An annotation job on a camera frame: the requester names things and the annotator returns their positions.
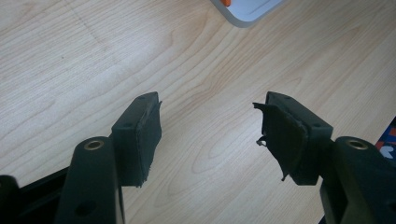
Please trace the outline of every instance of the table surface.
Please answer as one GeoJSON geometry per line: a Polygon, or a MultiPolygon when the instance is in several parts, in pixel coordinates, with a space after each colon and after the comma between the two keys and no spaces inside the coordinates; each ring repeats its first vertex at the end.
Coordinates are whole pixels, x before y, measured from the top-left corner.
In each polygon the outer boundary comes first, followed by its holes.
{"type": "Polygon", "coordinates": [[[163,138],[127,223],[318,223],[317,186],[258,147],[268,91],[374,143],[396,111],[396,1],[285,1],[250,28],[203,1],[0,3],[0,174],[21,186],[157,91],[163,138]]]}

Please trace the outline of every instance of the metal grommet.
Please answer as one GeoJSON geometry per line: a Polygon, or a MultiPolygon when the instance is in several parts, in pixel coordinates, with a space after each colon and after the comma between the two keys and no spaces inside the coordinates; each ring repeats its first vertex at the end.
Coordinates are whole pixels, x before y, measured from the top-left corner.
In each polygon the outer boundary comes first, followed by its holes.
{"type": "Polygon", "coordinates": [[[358,150],[365,150],[369,148],[365,143],[355,139],[346,140],[346,144],[358,150]]]}
{"type": "Polygon", "coordinates": [[[84,145],[87,150],[96,150],[101,148],[105,143],[101,140],[91,140],[89,143],[84,145]]]}

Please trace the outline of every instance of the orange object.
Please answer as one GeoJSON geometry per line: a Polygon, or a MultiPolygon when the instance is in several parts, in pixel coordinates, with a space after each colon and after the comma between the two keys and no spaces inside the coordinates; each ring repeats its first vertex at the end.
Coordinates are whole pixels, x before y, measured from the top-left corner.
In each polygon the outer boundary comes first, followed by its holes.
{"type": "Polygon", "coordinates": [[[229,7],[231,5],[231,0],[221,0],[222,4],[224,4],[224,6],[229,7]]]}

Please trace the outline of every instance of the wooden table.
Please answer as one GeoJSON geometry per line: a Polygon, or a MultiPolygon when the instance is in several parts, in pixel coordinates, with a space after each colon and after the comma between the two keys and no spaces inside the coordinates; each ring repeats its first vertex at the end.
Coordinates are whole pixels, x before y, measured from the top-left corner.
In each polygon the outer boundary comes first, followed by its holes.
{"type": "Polygon", "coordinates": [[[209,0],[0,3],[0,174],[21,186],[157,91],[163,139],[127,223],[318,223],[255,141],[268,91],[374,143],[396,111],[396,2],[286,0],[247,29],[209,0]]]}

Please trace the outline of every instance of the screw hole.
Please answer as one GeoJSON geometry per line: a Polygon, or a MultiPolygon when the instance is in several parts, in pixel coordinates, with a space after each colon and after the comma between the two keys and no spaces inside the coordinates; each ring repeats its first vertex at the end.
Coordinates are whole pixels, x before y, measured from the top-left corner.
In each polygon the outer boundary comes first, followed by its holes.
{"type": "Polygon", "coordinates": [[[125,123],[123,126],[125,128],[132,128],[134,125],[132,123],[128,122],[128,123],[125,123]]]}
{"type": "Polygon", "coordinates": [[[355,149],[358,149],[358,150],[365,150],[365,149],[369,148],[366,144],[364,144],[363,142],[358,141],[358,140],[350,139],[350,140],[347,140],[346,143],[350,147],[354,147],[355,149]]]}
{"type": "Polygon", "coordinates": [[[105,143],[100,140],[92,140],[91,142],[85,144],[84,148],[87,150],[96,150],[102,147],[105,143]]]}
{"type": "Polygon", "coordinates": [[[85,217],[92,213],[96,209],[96,202],[94,201],[87,201],[84,203],[81,203],[78,205],[76,208],[76,215],[79,217],[85,217]]]}

